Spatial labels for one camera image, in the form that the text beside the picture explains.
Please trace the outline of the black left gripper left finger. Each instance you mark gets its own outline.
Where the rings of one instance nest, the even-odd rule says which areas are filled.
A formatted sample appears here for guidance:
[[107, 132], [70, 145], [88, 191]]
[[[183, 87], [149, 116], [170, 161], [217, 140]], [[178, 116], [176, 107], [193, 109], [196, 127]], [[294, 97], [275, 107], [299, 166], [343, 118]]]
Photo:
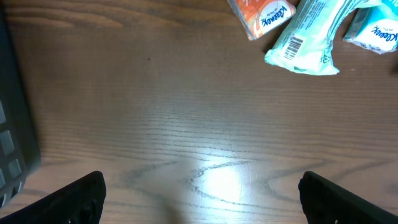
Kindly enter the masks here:
[[98, 224], [105, 197], [103, 174], [94, 171], [1, 218], [1, 224]]

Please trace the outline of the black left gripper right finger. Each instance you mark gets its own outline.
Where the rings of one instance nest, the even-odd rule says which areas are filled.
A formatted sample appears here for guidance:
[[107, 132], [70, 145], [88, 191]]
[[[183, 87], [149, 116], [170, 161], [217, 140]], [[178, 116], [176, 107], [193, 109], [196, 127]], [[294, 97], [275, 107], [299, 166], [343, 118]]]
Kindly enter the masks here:
[[397, 224], [397, 216], [328, 179], [306, 171], [298, 184], [309, 224]]

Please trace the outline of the light green pack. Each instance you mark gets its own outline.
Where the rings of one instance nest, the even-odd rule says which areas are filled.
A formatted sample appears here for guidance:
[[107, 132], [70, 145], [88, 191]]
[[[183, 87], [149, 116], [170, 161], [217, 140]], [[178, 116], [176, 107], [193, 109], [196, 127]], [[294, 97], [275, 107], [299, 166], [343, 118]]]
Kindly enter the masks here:
[[355, 9], [381, 3], [381, 0], [301, 0], [264, 60], [295, 73], [336, 75], [339, 70], [333, 64], [331, 52], [340, 24]]

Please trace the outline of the small teal tissue pack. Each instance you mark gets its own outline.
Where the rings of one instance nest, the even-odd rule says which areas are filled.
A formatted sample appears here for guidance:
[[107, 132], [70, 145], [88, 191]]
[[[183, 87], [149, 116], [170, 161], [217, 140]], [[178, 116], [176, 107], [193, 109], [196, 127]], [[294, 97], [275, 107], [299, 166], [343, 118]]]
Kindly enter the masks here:
[[396, 51], [397, 0], [359, 9], [343, 40], [377, 54]]

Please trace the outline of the orange snack pack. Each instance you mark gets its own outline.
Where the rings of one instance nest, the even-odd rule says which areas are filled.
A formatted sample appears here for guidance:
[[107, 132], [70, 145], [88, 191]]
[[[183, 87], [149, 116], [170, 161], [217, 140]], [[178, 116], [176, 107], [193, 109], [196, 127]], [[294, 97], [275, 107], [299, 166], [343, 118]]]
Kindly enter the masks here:
[[228, 0], [249, 40], [256, 40], [282, 25], [296, 8], [287, 0]]

